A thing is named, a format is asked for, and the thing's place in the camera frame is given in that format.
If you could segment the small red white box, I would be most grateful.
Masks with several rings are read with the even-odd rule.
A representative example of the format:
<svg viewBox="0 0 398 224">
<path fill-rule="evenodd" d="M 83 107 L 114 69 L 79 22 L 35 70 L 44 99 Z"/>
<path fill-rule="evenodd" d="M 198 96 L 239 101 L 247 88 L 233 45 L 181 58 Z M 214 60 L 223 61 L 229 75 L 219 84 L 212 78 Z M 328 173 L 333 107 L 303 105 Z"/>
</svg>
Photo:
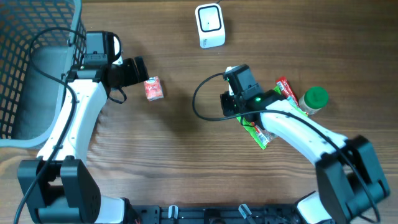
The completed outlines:
<svg viewBox="0 0 398 224">
<path fill-rule="evenodd" d="M 158 76 L 150 77 L 144 82 L 146 97 L 149 101 L 158 100 L 164 97 L 164 92 Z"/>
</svg>

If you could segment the green candy bag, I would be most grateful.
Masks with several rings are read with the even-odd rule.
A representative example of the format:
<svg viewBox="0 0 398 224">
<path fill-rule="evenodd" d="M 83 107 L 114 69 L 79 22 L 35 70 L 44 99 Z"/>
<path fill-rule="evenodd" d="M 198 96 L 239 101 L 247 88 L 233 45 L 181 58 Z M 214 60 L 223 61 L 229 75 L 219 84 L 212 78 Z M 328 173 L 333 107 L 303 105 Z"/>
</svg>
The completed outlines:
<svg viewBox="0 0 398 224">
<path fill-rule="evenodd" d="M 278 86 L 275 86 L 274 90 L 283 95 Z M 253 122 L 250 123 L 246 121 L 245 118 L 237 117 L 237 120 L 244 126 L 245 130 L 258 143 L 261 149 L 265 149 L 272 140 L 278 138 L 276 134 L 270 133 L 267 130 L 262 130 L 258 125 L 255 126 Z"/>
</svg>

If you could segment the red snack stick packet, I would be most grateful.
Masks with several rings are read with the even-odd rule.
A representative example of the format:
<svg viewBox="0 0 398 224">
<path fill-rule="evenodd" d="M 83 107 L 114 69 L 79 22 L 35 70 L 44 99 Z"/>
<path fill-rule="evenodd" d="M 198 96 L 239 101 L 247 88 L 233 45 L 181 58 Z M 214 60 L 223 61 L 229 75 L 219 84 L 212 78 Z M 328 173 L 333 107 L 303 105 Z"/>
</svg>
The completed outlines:
<svg viewBox="0 0 398 224">
<path fill-rule="evenodd" d="M 279 87 L 280 92 L 287 98 L 288 96 L 291 96 L 296 104 L 299 105 L 298 99 L 295 96 L 294 91 L 292 90 L 288 79 L 285 77 L 280 77 L 279 79 L 276 80 L 276 85 Z"/>
</svg>

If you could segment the green lid jar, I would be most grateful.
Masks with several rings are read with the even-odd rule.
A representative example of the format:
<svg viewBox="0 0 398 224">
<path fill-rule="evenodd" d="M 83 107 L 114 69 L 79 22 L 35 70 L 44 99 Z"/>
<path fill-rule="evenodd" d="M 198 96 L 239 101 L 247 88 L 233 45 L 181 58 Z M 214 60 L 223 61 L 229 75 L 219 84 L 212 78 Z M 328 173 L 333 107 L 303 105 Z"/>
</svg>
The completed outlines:
<svg viewBox="0 0 398 224">
<path fill-rule="evenodd" d="M 328 101 L 328 92 L 320 86 L 314 86 L 305 92 L 305 94 L 299 99 L 298 103 L 302 111 L 309 115 L 313 115 L 320 109 L 324 108 Z"/>
</svg>

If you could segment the teal packet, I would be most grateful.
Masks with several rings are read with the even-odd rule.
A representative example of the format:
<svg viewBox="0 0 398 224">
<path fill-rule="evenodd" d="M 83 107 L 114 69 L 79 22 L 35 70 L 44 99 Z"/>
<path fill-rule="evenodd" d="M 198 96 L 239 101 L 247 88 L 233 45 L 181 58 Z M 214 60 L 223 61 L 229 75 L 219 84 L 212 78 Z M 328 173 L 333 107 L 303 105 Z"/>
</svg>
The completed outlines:
<svg viewBox="0 0 398 224">
<path fill-rule="evenodd" d="M 288 96 L 287 97 L 287 101 L 301 114 L 303 114 L 304 116 L 308 116 L 308 114 L 306 112 L 304 112 L 299 106 L 298 104 L 296 104 L 295 100 L 291 97 Z"/>
</svg>

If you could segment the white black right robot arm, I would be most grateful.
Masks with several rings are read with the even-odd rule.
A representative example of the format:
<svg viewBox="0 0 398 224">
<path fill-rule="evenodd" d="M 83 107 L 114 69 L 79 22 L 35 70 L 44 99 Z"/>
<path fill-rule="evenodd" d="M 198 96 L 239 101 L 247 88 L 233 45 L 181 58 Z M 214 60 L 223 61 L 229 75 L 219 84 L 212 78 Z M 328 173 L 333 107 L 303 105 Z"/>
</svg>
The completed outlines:
<svg viewBox="0 0 398 224">
<path fill-rule="evenodd" d="M 307 223 L 349 223 L 370 208 L 377 210 L 377 203 L 390 195 L 366 138 L 348 139 L 317 124 L 280 93 L 264 91 L 246 64 L 228 67 L 223 79 L 229 84 L 220 96 L 224 115 L 243 115 L 248 123 L 285 140 L 315 166 L 318 189 L 297 204 Z"/>
</svg>

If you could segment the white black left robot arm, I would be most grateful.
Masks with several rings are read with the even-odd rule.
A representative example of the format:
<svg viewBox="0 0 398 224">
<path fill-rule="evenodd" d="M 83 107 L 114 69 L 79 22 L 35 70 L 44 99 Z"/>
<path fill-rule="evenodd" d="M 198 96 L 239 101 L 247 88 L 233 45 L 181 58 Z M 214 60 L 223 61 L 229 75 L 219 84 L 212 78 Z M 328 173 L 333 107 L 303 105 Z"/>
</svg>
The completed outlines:
<svg viewBox="0 0 398 224">
<path fill-rule="evenodd" d="M 86 167 L 88 145 L 97 117 L 111 90 L 144 82 L 148 73 L 141 57 L 122 59 L 120 38 L 94 31 L 83 36 L 86 51 L 61 84 L 62 109 L 55 126 L 33 160 L 23 160 L 17 178 L 35 223 L 140 223 L 126 198 L 101 194 Z"/>
</svg>

